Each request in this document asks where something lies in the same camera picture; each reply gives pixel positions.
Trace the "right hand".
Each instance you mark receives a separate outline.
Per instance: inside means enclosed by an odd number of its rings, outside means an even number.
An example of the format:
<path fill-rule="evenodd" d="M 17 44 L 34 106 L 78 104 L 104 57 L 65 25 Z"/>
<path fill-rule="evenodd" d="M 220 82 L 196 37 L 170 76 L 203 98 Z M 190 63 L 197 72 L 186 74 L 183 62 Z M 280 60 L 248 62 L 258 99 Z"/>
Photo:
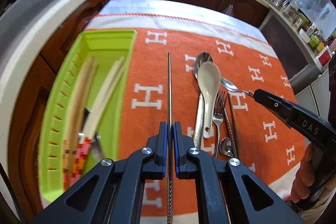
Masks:
<path fill-rule="evenodd" d="M 309 187 L 313 185 L 315 180 L 314 170 L 311 164 L 313 156 L 314 156 L 314 147 L 313 144 L 310 143 L 306 147 L 305 155 L 303 156 L 300 162 L 300 167 L 297 173 L 295 174 L 295 179 L 291 187 L 291 193 L 290 193 L 291 201 L 294 203 L 298 203 L 299 201 L 309 197 L 310 194 Z M 319 200 L 325 200 L 326 198 L 329 198 L 334 189 L 335 189 L 335 174 L 326 183 L 323 192 L 319 196 Z"/>

